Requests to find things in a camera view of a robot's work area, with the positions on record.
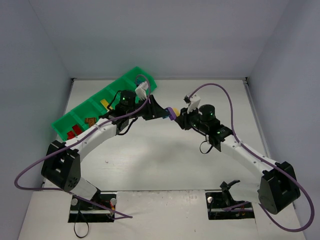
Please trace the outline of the yellow rounded lego brick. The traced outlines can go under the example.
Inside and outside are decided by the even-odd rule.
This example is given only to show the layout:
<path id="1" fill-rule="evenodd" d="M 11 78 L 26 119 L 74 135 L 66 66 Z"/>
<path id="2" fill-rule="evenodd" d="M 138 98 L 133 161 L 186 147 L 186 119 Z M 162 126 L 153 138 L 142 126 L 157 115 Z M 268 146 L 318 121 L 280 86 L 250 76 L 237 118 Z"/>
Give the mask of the yellow rounded lego brick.
<path id="1" fill-rule="evenodd" d="M 173 111 L 177 117 L 180 115 L 180 111 L 177 108 L 173 108 Z"/>

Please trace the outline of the purple rounded lego brick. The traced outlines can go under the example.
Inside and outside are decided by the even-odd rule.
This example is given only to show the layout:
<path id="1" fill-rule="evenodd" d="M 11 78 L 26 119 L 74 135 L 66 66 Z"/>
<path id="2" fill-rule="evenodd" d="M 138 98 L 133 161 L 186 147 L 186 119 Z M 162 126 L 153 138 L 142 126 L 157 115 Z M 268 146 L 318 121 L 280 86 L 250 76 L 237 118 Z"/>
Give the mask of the purple rounded lego brick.
<path id="1" fill-rule="evenodd" d="M 174 121 L 176 119 L 177 115 L 176 115 L 175 111 L 173 110 L 173 108 L 167 107 L 165 110 L 168 112 L 169 119 L 171 121 Z"/>

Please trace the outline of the yellow long lego plate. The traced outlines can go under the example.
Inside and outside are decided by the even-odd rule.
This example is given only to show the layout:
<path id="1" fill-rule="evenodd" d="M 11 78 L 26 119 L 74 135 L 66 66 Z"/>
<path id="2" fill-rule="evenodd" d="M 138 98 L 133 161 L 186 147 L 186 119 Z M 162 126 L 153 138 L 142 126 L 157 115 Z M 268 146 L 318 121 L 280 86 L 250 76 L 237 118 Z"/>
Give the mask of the yellow long lego plate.
<path id="1" fill-rule="evenodd" d="M 105 109 L 107 109 L 107 108 L 108 108 L 109 103 L 107 102 L 107 100 L 106 100 L 106 99 L 102 99 L 102 100 L 100 100 L 100 103 L 101 103 L 101 105 L 102 105 Z"/>

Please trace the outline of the brown lego plate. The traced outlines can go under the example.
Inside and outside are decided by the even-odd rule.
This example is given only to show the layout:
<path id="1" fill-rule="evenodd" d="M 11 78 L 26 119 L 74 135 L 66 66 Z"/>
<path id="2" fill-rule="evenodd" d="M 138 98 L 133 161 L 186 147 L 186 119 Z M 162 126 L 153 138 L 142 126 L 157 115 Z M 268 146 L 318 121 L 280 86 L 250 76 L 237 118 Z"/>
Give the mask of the brown lego plate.
<path id="1" fill-rule="evenodd" d="M 87 118 L 84 119 L 84 122 L 86 124 L 88 124 L 89 127 L 91 127 L 91 126 L 96 124 L 97 118 L 96 117 L 87 117 Z"/>

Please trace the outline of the long red lego brick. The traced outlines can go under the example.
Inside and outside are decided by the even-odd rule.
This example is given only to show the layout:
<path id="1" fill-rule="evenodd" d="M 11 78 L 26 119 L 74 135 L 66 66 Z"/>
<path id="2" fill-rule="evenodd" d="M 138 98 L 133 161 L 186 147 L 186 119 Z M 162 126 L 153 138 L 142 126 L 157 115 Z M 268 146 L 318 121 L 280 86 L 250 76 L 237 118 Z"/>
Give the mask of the long red lego brick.
<path id="1" fill-rule="evenodd" d="M 83 132 L 82 128 L 81 128 L 79 125 L 77 125 L 77 124 L 75 124 L 74 126 L 72 126 L 72 130 L 74 131 L 74 133 L 75 133 L 77 136 L 80 135 L 80 134 Z"/>

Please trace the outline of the small red lego brick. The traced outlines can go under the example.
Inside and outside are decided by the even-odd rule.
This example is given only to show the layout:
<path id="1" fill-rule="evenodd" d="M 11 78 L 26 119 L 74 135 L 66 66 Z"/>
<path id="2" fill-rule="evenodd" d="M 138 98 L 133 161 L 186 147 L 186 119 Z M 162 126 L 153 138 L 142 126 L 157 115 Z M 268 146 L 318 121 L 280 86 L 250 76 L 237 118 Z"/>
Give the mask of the small red lego brick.
<path id="1" fill-rule="evenodd" d="M 71 140 L 71 139 L 73 139 L 75 137 L 76 137 L 76 135 L 72 130 L 67 132 L 67 140 Z"/>

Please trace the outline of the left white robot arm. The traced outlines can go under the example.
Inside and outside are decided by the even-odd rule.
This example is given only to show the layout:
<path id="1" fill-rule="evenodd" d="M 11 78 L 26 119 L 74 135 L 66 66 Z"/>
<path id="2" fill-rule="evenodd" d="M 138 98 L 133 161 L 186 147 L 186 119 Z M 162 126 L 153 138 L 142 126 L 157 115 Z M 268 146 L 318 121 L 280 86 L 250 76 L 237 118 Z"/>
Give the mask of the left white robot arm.
<path id="1" fill-rule="evenodd" d="M 99 120 L 89 129 L 66 142 L 54 141 L 50 144 L 43 163 L 41 175 L 62 191 L 83 199 L 96 201 L 101 191 L 81 176 L 81 162 L 95 148 L 106 140 L 123 133 L 130 119 L 144 120 L 168 118 L 171 108 L 161 107 L 150 95 L 146 100 L 136 102 L 136 93 L 131 90 L 120 92 L 119 103 L 114 109 L 99 116 Z"/>

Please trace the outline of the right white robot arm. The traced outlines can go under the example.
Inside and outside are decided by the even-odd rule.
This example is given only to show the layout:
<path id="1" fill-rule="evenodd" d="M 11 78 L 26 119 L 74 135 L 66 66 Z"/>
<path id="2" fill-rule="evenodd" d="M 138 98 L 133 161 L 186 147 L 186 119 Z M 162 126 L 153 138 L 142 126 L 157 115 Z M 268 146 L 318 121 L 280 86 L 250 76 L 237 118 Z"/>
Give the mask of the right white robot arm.
<path id="1" fill-rule="evenodd" d="M 205 104 L 191 112 L 184 107 L 175 121 L 183 130 L 192 129 L 204 136 L 211 148 L 229 156 L 255 177 L 253 182 L 233 180 L 220 185 L 228 207 L 251 202 L 276 215 L 301 196 L 293 166 L 265 157 L 236 139 L 232 130 L 216 118 L 213 105 Z"/>

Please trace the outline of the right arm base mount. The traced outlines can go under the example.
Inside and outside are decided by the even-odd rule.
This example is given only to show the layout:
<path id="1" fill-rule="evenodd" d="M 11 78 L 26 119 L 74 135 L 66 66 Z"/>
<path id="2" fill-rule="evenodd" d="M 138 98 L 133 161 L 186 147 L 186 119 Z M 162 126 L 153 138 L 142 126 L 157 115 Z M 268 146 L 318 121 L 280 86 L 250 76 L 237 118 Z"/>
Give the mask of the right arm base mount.
<path id="1" fill-rule="evenodd" d="M 224 181 L 220 185 L 219 191 L 205 192 L 207 217 L 209 220 L 244 220 L 255 218 L 250 202 L 243 200 L 236 201 L 230 194 L 230 188 L 239 182 L 239 180 L 233 180 L 230 183 Z"/>

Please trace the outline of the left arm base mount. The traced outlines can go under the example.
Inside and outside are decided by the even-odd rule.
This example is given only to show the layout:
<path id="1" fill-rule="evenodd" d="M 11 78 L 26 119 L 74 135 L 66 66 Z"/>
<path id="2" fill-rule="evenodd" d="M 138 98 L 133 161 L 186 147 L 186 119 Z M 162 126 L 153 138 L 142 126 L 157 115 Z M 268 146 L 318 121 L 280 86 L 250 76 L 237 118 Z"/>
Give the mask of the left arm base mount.
<path id="1" fill-rule="evenodd" d="M 92 223 L 113 223 L 115 214 L 92 203 L 72 197 L 68 223 L 73 224 L 73 232 L 78 239 L 84 239 L 90 232 Z"/>

